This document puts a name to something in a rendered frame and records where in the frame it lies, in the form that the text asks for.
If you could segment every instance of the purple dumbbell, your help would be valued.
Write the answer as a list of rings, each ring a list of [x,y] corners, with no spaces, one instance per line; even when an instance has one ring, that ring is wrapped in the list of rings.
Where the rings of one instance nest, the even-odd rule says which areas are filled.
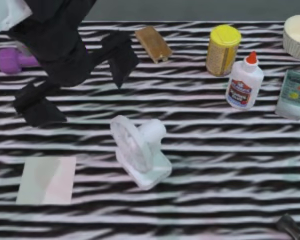
[[[17,48],[0,49],[0,71],[5,74],[17,74],[22,67],[39,67],[34,56],[25,56]]]

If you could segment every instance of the gray background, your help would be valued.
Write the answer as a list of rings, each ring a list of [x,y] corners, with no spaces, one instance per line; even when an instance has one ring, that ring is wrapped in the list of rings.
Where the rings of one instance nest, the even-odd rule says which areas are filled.
[[[283,21],[300,0],[97,0],[86,20]]]

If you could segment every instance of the glue bottle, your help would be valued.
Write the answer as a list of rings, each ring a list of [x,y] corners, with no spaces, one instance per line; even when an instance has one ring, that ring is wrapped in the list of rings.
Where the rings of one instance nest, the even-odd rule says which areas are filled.
[[[257,54],[253,51],[243,61],[233,64],[225,94],[232,107],[249,110],[254,106],[265,77],[258,63]]]

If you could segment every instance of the gold canister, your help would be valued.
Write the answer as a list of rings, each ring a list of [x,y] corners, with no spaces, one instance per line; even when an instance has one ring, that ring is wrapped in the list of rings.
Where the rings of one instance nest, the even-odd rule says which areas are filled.
[[[231,72],[241,38],[241,33],[236,28],[226,24],[211,31],[205,63],[209,73],[221,77]]]

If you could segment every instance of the orange glue nozzle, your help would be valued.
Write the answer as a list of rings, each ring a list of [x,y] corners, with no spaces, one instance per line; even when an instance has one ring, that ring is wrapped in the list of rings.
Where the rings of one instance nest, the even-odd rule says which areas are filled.
[[[257,63],[257,53],[256,51],[253,51],[250,53],[250,55],[246,58],[246,62],[248,64],[256,64]]]

